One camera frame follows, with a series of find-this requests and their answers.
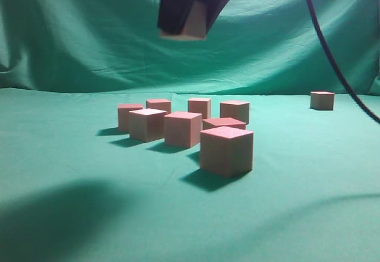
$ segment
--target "wooden cube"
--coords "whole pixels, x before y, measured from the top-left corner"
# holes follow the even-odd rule
[[[249,124],[249,102],[228,100],[220,103],[220,117],[234,118]]]
[[[201,131],[199,166],[231,178],[253,170],[254,132],[233,127]]]
[[[160,37],[180,41],[205,40],[206,35],[207,7],[200,1],[195,1],[192,4],[185,26],[183,27],[181,33],[173,35],[160,30]]]
[[[140,103],[123,103],[118,106],[118,129],[119,131],[129,131],[129,112],[143,109]]]
[[[166,111],[141,109],[129,112],[129,137],[149,142],[164,137]]]
[[[328,91],[312,91],[310,98],[311,109],[319,111],[332,111],[334,109],[334,93]]]
[[[192,97],[188,100],[188,112],[201,113],[202,118],[211,117],[211,99]]]
[[[147,109],[160,109],[170,114],[172,113],[172,102],[167,99],[147,100]]]
[[[203,120],[203,130],[209,130],[215,127],[235,127],[245,130],[245,122],[238,121],[234,118],[210,118]]]
[[[174,112],[165,116],[165,143],[179,147],[193,147],[200,141],[202,114]]]

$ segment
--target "green fabric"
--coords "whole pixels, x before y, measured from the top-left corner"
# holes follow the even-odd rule
[[[251,103],[254,170],[231,181],[199,144],[115,130],[120,103],[191,96],[0,89],[0,261],[379,261],[380,129],[348,95],[211,96],[214,117]]]
[[[378,75],[378,0],[314,0],[358,93]],[[343,92],[305,0],[231,0],[206,42],[158,37],[159,0],[0,0],[0,87],[68,93]],[[379,93],[373,85],[371,93]]]

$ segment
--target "black cable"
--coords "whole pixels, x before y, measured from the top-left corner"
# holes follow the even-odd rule
[[[331,53],[330,51],[330,48],[328,47],[327,45],[327,42],[325,40],[325,37],[321,31],[321,28],[319,26],[319,23],[318,23],[318,19],[316,17],[316,12],[315,12],[315,9],[314,9],[314,6],[313,6],[313,2],[312,0],[306,0],[306,2],[308,3],[308,8],[309,8],[309,11],[310,11],[310,15],[311,15],[311,19],[313,21],[313,24],[314,24],[314,27],[315,27],[315,31],[319,37],[319,41],[321,42],[321,45],[323,47],[323,50],[325,51],[326,53],[326,56],[328,58],[328,60],[330,61],[330,64],[332,66],[332,68],[334,69],[335,73],[337,74],[337,77],[339,78],[340,82],[342,83],[343,87],[346,89],[346,91],[348,92],[348,94],[350,94],[350,96],[353,98],[353,100],[363,109],[363,111],[369,116],[371,117],[374,121],[376,121],[377,123],[380,124],[380,118],[378,118],[360,99],[359,97],[357,96],[357,94],[354,92],[354,90],[352,89],[352,87],[350,86],[350,84],[347,82],[347,80],[344,78],[344,75],[342,74],[342,72],[340,71],[339,69],[339,66],[337,64],[337,62],[335,61],[334,57],[333,57],[333,54]]]

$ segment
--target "green tablecloth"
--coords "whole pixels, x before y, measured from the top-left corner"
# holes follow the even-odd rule
[[[120,103],[191,96],[0,89],[0,261],[380,261],[380,127],[351,98],[211,96],[251,102],[254,170],[228,181],[116,130]]]

